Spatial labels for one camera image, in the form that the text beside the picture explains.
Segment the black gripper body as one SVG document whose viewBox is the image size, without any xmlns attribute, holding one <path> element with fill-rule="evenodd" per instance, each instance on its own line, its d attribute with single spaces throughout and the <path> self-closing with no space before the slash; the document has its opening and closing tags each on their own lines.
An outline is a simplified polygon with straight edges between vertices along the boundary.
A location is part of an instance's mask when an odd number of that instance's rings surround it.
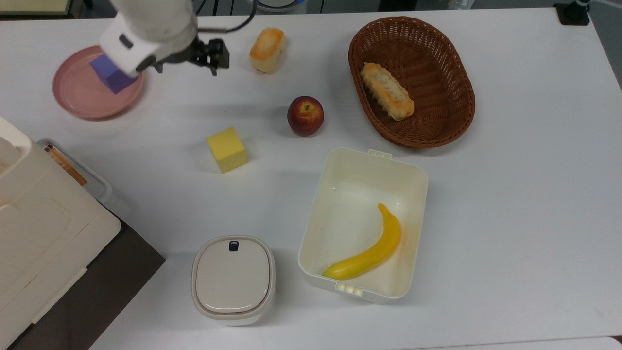
<svg viewBox="0 0 622 350">
<path fill-rule="evenodd" d="M 149 57 L 146 59 L 147 67 L 153 66 L 158 73 L 162 73 L 165 63 L 178 64 L 183 62 L 191 62 L 196 66 L 208 67 L 212 69 L 210 62 L 210 47 L 209 43 L 205 43 L 198 37 L 194 38 L 193 42 L 185 49 L 179 52 L 175 52 L 165 56 L 162 59 L 155 57 Z"/>
</svg>

